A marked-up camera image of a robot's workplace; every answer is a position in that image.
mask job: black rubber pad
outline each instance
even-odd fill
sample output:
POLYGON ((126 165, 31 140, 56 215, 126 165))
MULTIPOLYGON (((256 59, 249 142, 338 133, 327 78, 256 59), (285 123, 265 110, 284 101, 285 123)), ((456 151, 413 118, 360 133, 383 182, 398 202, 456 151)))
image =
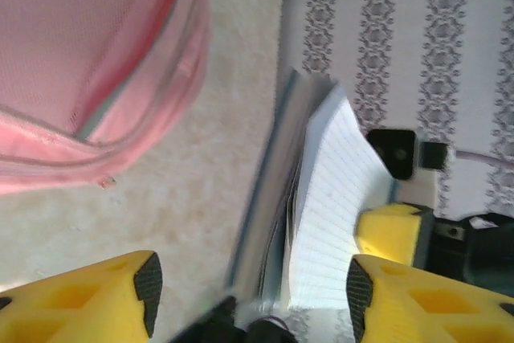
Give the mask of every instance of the black rubber pad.
POLYGON ((145 303, 146 332, 152 337, 162 292, 161 261, 157 253, 153 253, 134 275, 134 288, 137 299, 145 303))
POLYGON ((346 296, 350 307, 355 342, 361 343, 365 331, 365 310, 373 298, 373 281, 355 259, 352 259, 349 267, 346 296))

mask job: patterned wallpaper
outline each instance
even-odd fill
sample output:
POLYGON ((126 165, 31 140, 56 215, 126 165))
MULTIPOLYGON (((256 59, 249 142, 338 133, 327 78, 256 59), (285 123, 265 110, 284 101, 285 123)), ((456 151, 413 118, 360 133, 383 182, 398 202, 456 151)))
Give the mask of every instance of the patterned wallpaper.
MULTIPOLYGON (((281 71, 339 79, 364 131, 410 127, 514 161, 514 0, 284 0, 281 71)), ((439 213, 514 214, 514 171, 458 160, 439 213)), ((353 341, 346 310, 295 310, 300 342, 353 341)))

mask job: floor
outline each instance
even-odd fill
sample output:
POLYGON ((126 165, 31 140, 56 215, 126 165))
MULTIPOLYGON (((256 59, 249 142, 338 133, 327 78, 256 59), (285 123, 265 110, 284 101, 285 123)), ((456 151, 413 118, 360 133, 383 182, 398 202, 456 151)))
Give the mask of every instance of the floor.
POLYGON ((282 0, 211 0, 205 85, 184 119, 110 190, 0 200, 0 289, 139 249, 159 253, 163 342, 222 286, 271 123, 282 0))

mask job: book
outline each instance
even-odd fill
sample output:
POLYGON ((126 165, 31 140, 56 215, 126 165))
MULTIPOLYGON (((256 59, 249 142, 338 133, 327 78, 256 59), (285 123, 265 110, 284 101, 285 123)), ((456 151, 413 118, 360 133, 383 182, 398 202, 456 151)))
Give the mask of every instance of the book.
POLYGON ((359 213, 395 183, 362 135, 344 88, 292 71, 230 262, 226 285, 264 307, 347 308, 359 213))

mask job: pink backpack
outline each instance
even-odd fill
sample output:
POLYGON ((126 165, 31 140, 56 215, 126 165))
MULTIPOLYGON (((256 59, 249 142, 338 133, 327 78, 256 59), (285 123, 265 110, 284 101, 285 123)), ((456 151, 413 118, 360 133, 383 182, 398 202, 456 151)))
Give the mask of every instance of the pink backpack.
POLYGON ((0 0, 0 193, 106 183, 206 73, 208 0, 0 0))

